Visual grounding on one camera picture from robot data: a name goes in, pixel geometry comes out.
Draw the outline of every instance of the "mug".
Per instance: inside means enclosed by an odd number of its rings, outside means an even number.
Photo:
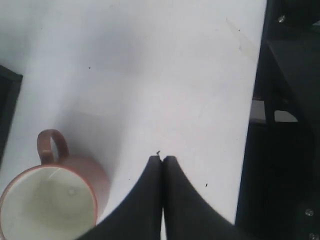
[[[54,141],[58,158],[51,147]],[[73,240],[104,212],[110,184],[101,165],[69,154],[55,129],[37,138],[41,165],[25,170],[0,198],[0,236],[5,240]]]

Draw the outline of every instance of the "white surface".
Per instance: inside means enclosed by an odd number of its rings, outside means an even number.
[[[45,167],[15,182],[0,217],[7,240],[73,240],[92,228],[95,214],[92,193],[81,177]]]
[[[57,128],[108,172],[105,215],[160,151],[233,223],[265,5],[2,0],[0,64],[24,78],[0,189],[40,163],[37,135]]]

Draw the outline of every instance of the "scratch mark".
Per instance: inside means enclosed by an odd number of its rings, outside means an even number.
[[[239,50],[255,63],[258,61],[258,48],[228,18],[225,19],[232,34],[238,39]]]

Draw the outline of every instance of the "mug handle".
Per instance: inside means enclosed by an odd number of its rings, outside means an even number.
[[[51,148],[51,139],[53,139],[58,150],[57,161],[55,161]],[[36,147],[42,165],[59,163],[62,159],[69,156],[69,149],[65,137],[56,129],[47,129],[40,132],[36,141]]]

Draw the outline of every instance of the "white table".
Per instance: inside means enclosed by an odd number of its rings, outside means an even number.
[[[38,165],[38,133],[103,164],[107,216],[149,156],[178,157],[235,220],[266,0],[3,0],[0,65],[23,74],[0,190]]]

